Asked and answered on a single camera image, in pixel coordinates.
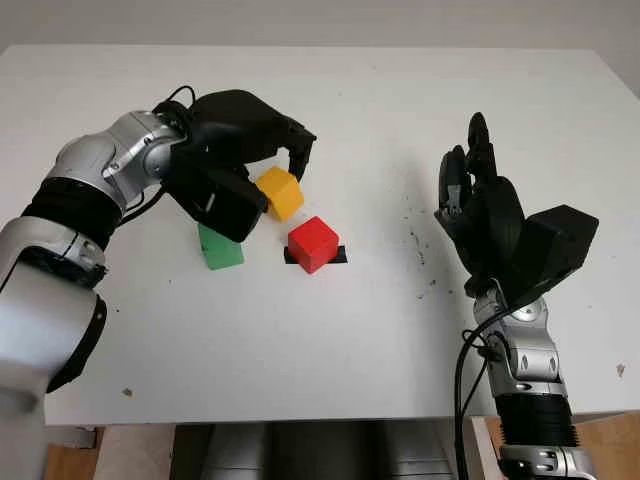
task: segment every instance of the block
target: block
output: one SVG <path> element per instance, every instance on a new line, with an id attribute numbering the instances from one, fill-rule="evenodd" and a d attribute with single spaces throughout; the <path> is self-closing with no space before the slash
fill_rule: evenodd
<path id="1" fill-rule="evenodd" d="M 307 273 L 313 273 L 338 253 L 338 234 L 319 217 L 289 232 L 289 253 Z"/>
<path id="2" fill-rule="evenodd" d="M 281 168 L 271 167 L 256 185 L 269 199 L 269 214 L 281 222 L 291 218 L 304 203 L 298 180 Z"/>
<path id="3" fill-rule="evenodd" d="M 220 235 L 200 223 L 198 224 L 198 233 L 200 234 L 200 247 L 210 270 L 244 263 L 242 246 L 239 243 L 229 240 L 224 235 Z"/>

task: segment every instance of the wooden floor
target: wooden floor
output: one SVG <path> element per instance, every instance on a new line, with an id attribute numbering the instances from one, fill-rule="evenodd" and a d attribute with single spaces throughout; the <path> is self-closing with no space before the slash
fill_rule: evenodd
<path id="1" fill-rule="evenodd" d="M 500 419 L 488 418 L 496 450 L 502 444 Z M 598 480 L 640 478 L 640 413 L 627 413 L 576 425 L 580 446 L 591 453 Z"/>
<path id="2" fill-rule="evenodd" d="M 500 420 L 487 418 L 487 426 L 498 449 L 502 443 Z M 581 445 L 591 452 L 598 480 L 640 478 L 640 413 L 583 423 L 577 430 Z M 95 449 L 49 447 L 45 480 L 93 480 L 102 434 L 98 432 Z"/>
<path id="3" fill-rule="evenodd" d="M 93 480 L 104 429 L 97 431 L 96 448 L 49 446 L 45 480 Z"/>

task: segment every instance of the table surface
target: table surface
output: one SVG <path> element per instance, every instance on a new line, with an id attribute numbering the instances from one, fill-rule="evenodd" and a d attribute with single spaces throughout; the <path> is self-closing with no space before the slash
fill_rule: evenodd
<path id="1" fill-rule="evenodd" d="M 432 211 L 442 155 L 478 110 L 527 214 L 567 203 L 601 221 L 586 265 L 546 297 L 574 411 L 640 408 L 640 103 L 594 53 L 11 47 L 0 56 L 0 221 L 21 212 L 67 141 L 183 83 L 250 90 L 315 133 L 306 203 L 287 223 L 264 216 L 244 265 L 220 271 L 171 198 L 119 230 L 97 288 L 106 328 L 84 374 L 47 397 L 48 423 L 451 415 L 472 301 Z M 285 154 L 252 173 L 273 164 Z M 349 263 L 309 276 L 282 247 L 314 215 Z M 483 385 L 475 411 L 491 409 Z"/>

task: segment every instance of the robotic arm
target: robotic arm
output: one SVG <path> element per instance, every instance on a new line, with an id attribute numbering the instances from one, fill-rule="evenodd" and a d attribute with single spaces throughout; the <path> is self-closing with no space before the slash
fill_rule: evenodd
<path id="1" fill-rule="evenodd" d="M 541 295 L 582 266 L 598 220 L 566 205 L 525 219 L 515 188 L 497 174 L 480 113 L 471 119 L 468 141 L 466 154 L 458 145 L 442 160 L 435 213 L 471 274 L 465 290 L 475 299 L 479 324 L 465 339 L 456 366 L 459 479 L 468 478 L 460 378 L 467 352 L 480 339 L 502 420 L 503 473 L 511 480 L 595 480 L 588 453 L 578 448 Z"/>
<path id="2" fill-rule="evenodd" d="M 183 88 L 189 108 L 172 100 Z M 314 140 L 248 92 L 196 100 L 181 87 L 153 111 L 129 112 L 63 147 L 31 204 L 0 232 L 3 478 L 42 474 L 44 394 L 80 375 L 98 342 L 107 308 L 93 287 L 116 228 L 166 192 L 196 221 L 241 242 L 267 209 L 245 164 L 285 147 L 300 180 Z M 126 215 L 152 185 L 160 185 L 154 197 Z"/>

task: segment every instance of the wire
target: wire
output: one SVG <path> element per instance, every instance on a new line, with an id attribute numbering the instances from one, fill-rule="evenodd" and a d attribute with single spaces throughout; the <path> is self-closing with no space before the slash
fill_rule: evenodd
<path id="1" fill-rule="evenodd" d="M 173 97 L 179 94 L 182 90 L 189 90 L 189 93 L 191 94 L 191 105 L 193 105 L 196 102 L 196 92 L 191 85 L 182 85 L 181 87 L 176 88 L 173 93 L 167 97 L 167 100 L 173 100 Z"/>
<path id="2" fill-rule="evenodd" d="M 466 340 L 467 337 L 469 336 L 469 334 L 471 333 L 471 330 L 467 329 L 467 330 L 463 330 L 462 331 L 462 339 Z M 487 341 L 483 338 L 483 337 L 478 337 L 480 340 L 482 340 L 482 345 L 476 345 L 476 344 L 472 344 L 471 346 L 473 348 L 475 348 L 478 352 L 478 355 L 480 355 L 484 361 L 482 362 L 482 368 L 480 368 L 480 372 L 478 372 L 478 375 L 476 376 L 476 379 L 473 382 L 473 385 L 471 386 L 471 389 L 469 390 L 469 393 L 467 394 L 467 398 L 464 401 L 464 405 L 462 407 L 462 416 L 464 417 L 465 413 L 467 412 L 467 407 L 469 407 L 469 403 L 471 402 L 471 399 L 473 398 L 473 395 L 476 393 L 476 390 L 478 389 L 478 385 L 480 385 L 480 380 L 482 380 L 482 376 L 484 375 L 484 372 L 487 371 L 487 366 L 489 365 L 489 359 L 487 356 L 486 349 L 489 347 L 489 344 L 487 343 Z"/>
<path id="3" fill-rule="evenodd" d="M 140 200 L 138 200 L 134 205 L 131 205 L 130 207 L 127 207 L 125 212 L 130 212 L 131 210 L 134 210 L 134 209 L 138 208 L 143 203 L 144 203 L 144 192 L 140 192 Z"/>
<path id="4" fill-rule="evenodd" d="M 465 458 L 464 439 L 463 439 L 463 431 L 462 431 L 464 412 L 466 410 L 461 407 L 462 370 L 464 368 L 464 362 L 467 358 L 467 354 L 469 353 L 469 350 L 472 347 L 478 347 L 478 345 L 474 345 L 473 342 L 477 338 L 480 338 L 480 335 L 482 334 L 482 332 L 484 332 L 487 328 L 489 328 L 494 323 L 498 322 L 502 317 L 512 314 L 517 309 L 518 307 L 508 308 L 504 311 L 496 312 L 495 314 L 487 318 L 484 322 L 478 325 L 474 330 L 471 330 L 471 332 L 466 337 L 466 340 L 462 344 L 462 347 L 460 348 L 460 353 L 458 354 L 458 360 L 456 361 L 456 371 L 453 379 L 453 405 L 454 405 L 453 414 L 454 414 L 454 438 L 455 438 L 454 448 L 456 452 L 456 466 L 458 468 L 458 480 L 469 480 L 469 472 L 467 471 L 467 462 Z"/>
<path id="5" fill-rule="evenodd" d="M 140 215 L 142 215 L 144 212 L 149 210 L 156 203 L 158 203 L 158 200 L 160 200 L 162 198 L 162 195 L 164 195 L 165 192 L 166 192 L 166 190 L 164 189 L 164 187 L 160 187 L 158 189 L 158 191 L 155 193 L 155 195 L 153 197 L 151 197 L 147 203 L 142 205 L 135 212 L 130 213 L 129 215 L 125 216 L 122 220 L 120 220 L 120 223 L 118 224 L 118 227 L 121 227 L 124 224 L 129 223 L 131 220 L 135 220 Z"/>

